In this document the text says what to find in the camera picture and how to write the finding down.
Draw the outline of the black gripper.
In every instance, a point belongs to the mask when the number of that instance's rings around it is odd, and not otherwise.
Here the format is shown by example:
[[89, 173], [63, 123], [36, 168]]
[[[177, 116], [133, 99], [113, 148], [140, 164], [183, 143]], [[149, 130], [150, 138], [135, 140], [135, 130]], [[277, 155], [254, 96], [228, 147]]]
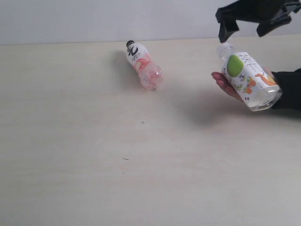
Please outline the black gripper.
[[219, 41], [225, 43], [239, 31], [236, 20], [258, 23], [256, 32], [263, 37], [289, 24], [292, 21], [290, 14], [300, 9], [299, 0], [237, 0], [216, 11], [215, 17], [220, 23]]

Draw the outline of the black sleeved forearm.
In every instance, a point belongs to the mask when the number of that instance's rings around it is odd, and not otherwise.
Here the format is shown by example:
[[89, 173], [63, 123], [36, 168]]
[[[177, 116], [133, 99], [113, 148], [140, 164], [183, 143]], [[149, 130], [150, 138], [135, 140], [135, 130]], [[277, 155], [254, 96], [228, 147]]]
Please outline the black sleeved forearm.
[[272, 72], [282, 96], [272, 109], [301, 109], [301, 69], [293, 72]]

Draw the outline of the open human hand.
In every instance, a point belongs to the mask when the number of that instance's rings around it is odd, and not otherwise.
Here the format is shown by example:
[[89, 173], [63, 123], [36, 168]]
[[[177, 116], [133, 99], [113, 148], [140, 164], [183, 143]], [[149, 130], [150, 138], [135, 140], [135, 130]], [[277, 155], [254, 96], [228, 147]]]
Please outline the open human hand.
[[[273, 80], [276, 82], [279, 82], [278, 73], [272, 72], [268, 68], [263, 68], [264, 71], [272, 77]], [[212, 72], [211, 73], [212, 78], [215, 80], [216, 84], [221, 88], [227, 95], [237, 99], [240, 102], [243, 102], [243, 99], [239, 96], [239, 94], [236, 92], [236, 90], [232, 87], [232, 85], [229, 83], [229, 81], [226, 79], [226, 77], [221, 72]]]

